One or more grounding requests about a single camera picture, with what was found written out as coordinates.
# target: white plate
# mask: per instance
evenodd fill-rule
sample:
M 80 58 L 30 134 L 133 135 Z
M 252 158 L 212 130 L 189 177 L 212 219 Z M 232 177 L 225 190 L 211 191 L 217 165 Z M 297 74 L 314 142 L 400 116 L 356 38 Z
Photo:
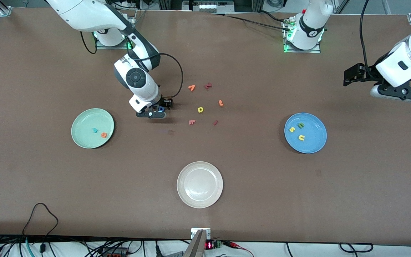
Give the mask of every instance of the white plate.
M 178 195 L 184 203 L 193 208 L 206 208 L 213 205 L 222 195 L 222 191 L 222 175 L 208 162 L 192 162 L 178 175 Z

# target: green plate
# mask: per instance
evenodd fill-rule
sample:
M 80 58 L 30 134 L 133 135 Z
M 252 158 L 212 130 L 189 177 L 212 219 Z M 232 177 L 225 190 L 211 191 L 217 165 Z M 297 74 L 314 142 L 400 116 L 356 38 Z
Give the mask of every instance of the green plate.
M 72 123 L 74 142 L 83 148 L 97 148 L 106 143 L 114 132 L 114 119 L 106 110 L 93 108 L 82 112 Z

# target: tabletop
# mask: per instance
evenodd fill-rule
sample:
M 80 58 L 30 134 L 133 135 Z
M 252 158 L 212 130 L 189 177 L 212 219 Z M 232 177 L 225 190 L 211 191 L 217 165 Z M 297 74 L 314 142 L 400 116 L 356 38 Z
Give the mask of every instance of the tabletop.
M 0 18 L 0 234 L 20 234 L 44 202 L 59 218 L 56 235 L 186 239 L 191 227 L 210 227 L 235 241 L 411 245 L 411 104 L 371 97 L 371 82 L 342 86 L 344 70 L 362 62 L 359 16 L 331 16 L 321 54 L 284 53 L 279 30 L 208 13 L 148 11 L 137 28 L 184 69 L 163 120 L 137 118 L 128 104 L 132 93 L 113 74 L 124 50 L 89 54 L 50 8 Z M 365 16 L 363 33 L 373 63 L 411 26 L 405 16 Z M 163 94 L 178 90 L 168 57 L 150 75 Z M 95 107 L 113 116 L 114 134 L 80 148 L 72 122 Z M 317 153 L 284 138 L 298 112 L 325 124 Z M 187 206 L 176 190 L 194 161 L 223 177 L 209 208 Z M 53 224 L 39 209 L 27 233 Z

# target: teal cable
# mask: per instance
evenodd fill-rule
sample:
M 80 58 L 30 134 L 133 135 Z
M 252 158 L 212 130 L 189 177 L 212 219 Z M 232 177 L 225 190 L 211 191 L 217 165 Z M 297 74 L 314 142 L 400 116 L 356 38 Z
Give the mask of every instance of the teal cable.
M 28 252 L 30 253 L 31 257 L 35 257 L 33 252 L 31 251 L 30 245 L 28 244 L 28 237 L 25 239 L 26 247 L 28 248 Z

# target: plate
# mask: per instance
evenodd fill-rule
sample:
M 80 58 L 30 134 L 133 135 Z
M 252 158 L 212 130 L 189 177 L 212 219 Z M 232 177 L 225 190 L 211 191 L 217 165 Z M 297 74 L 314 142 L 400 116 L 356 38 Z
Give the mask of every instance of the plate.
M 97 148 L 105 144 L 114 132 L 114 119 L 106 110 L 88 109 L 75 118 L 72 123 L 72 140 L 83 148 Z
M 222 191 L 222 175 L 208 162 L 190 163 L 178 175 L 178 195 L 184 203 L 193 208 L 206 208 L 213 205 L 222 195 Z
M 284 134 L 291 147 L 301 153 L 318 152 L 326 144 L 328 138 L 323 122 L 306 112 L 291 116 L 285 124 Z

